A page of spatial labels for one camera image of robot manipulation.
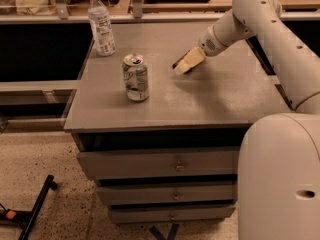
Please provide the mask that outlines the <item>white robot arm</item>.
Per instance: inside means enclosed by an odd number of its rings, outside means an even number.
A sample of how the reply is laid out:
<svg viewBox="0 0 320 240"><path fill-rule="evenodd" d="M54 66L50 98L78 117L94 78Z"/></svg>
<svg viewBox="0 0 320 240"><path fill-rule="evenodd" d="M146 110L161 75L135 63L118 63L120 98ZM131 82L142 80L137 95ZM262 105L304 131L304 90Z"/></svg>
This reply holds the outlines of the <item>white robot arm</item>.
<svg viewBox="0 0 320 240"><path fill-rule="evenodd" d="M320 59L282 23L281 10L278 0L232 0L174 65L182 75L254 36L293 107L256 121L242 141L239 240L320 240Z"/></svg>

